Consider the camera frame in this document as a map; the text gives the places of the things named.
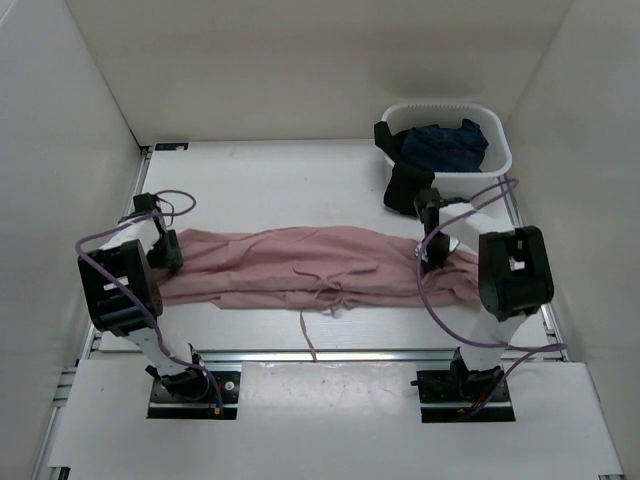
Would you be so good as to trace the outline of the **pink drawstring trousers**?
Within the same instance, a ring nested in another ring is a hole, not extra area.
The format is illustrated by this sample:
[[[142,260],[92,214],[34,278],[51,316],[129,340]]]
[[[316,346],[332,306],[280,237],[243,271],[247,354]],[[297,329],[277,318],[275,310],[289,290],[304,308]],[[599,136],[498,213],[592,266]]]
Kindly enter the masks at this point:
[[[168,335],[201,349],[301,349],[304,317],[325,350],[452,350],[436,315],[467,333],[479,310],[477,260],[458,249],[416,282],[414,238],[353,226],[258,233],[189,229],[184,258],[159,277]]]

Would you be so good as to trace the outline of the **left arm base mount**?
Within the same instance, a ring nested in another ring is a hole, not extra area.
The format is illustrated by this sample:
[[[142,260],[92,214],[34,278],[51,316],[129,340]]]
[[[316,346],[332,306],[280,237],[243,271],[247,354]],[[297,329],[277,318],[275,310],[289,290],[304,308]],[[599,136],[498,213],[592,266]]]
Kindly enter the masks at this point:
[[[241,372],[213,371],[216,387],[197,373],[178,386],[167,387],[156,369],[145,371],[153,378],[147,417],[163,420],[235,420],[241,389]]]

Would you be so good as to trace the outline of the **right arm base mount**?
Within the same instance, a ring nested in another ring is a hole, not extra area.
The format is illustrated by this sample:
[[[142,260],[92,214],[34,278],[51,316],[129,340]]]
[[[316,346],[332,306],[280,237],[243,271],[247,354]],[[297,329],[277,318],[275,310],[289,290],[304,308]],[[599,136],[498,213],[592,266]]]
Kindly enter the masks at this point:
[[[410,385],[416,387],[421,422],[508,423],[514,413],[505,371],[468,370],[462,359],[451,361],[448,370],[419,370]]]

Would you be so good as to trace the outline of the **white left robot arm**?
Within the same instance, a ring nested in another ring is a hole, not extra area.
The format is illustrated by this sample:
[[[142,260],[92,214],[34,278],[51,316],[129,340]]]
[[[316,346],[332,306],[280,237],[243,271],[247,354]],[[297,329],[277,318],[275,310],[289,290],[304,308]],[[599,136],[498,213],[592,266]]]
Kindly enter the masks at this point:
[[[211,381],[196,349],[165,335],[159,325],[164,304],[157,273],[175,275],[183,266],[173,220],[193,210],[196,199],[182,211],[162,208],[167,192],[133,197],[132,211],[117,226],[75,243],[77,266],[93,326],[136,346],[147,357],[147,371],[171,393],[188,400],[206,395]]]

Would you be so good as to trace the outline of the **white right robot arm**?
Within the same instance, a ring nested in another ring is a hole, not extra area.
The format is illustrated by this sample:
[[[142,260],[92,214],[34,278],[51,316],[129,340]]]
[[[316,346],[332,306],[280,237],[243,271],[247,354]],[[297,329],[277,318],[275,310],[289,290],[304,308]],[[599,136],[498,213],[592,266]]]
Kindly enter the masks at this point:
[[[426,268],[444,265],[452,238],[477,256],[481,308],[467,338],[439,320],[426,291],[418,288],[432,318],[459,342],[448,383],[455,396],[470,400],[504,377],[500,363],[512,337],[554,296],[543,234],[535,226],[515,227],[489,216],[461,197],[446,199],[435,188],[420,190],[414,207],[425,234],[416,254],[417,283]]]

